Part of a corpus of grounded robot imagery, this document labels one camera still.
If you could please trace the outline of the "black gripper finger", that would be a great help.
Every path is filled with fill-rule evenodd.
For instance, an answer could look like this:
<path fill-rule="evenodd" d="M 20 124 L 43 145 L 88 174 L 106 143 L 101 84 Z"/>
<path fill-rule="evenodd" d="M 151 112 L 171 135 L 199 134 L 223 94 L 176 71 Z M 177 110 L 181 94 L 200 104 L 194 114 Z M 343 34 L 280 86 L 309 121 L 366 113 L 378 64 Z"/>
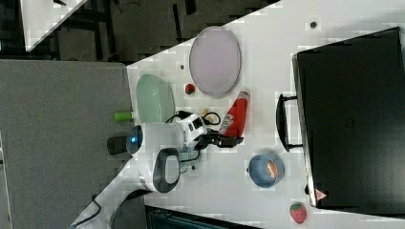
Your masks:
<path fill-rule="evenodd" d="M 243 141 L 242 137 L 221 137 L 217 146 L 220 148 L 234 148 Z"/>

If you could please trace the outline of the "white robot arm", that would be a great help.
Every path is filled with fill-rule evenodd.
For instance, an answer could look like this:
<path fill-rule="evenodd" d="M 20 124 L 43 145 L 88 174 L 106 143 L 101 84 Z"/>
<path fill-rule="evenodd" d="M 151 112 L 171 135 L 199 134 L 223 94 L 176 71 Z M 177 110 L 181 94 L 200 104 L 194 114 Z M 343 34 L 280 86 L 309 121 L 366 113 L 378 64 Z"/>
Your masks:
<path fill-rule="evenodd" d="M 69 226 L 69 229 L 112 229 L 112 216 L 125 199 L 142 190 L 166 194 L 181 176 L 180 154 L 208 145 L 233 148 L 240 136 L 223 136 L 193 122 L 142 123 L 127 137 L 131 159 Z"/>

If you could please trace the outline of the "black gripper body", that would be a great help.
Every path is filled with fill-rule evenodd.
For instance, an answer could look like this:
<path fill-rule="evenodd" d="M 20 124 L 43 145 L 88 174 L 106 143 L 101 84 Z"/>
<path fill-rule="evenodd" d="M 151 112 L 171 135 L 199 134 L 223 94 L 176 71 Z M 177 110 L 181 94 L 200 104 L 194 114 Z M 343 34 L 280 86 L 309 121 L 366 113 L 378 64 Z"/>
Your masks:
<path fill-rule="evenodd" d="M 196 151 L 204 150 L 208 145 L 218 145 L 220 140 L 217 135 L 207 134 L 201 135 L 199 141 L 194 147 Z"/>

